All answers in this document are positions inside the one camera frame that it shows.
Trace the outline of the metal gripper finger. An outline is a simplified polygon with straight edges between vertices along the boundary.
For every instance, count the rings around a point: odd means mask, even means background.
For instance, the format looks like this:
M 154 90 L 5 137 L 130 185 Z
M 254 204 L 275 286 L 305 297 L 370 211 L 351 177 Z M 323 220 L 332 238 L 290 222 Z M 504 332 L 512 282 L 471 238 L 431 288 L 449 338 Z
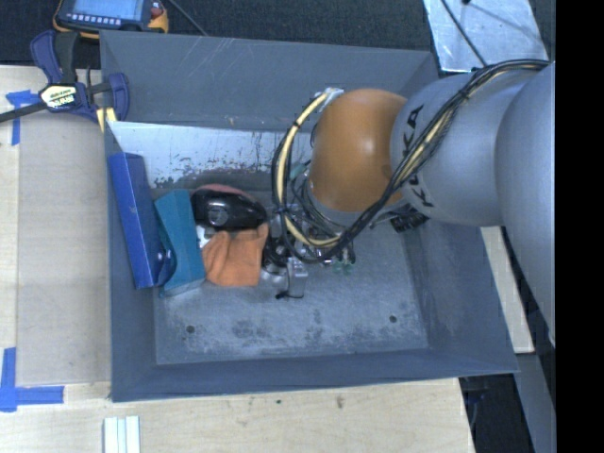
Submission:
M 271 287 L 279 293 L 288 291 L 288 271 L 286 267 L 269 264 L 260 269 L 260 285 Z
M 308 278 L 309 271 L 306 264 L 298 258 L 288 258 L 286 295 L 291 298 L 302 298 Z

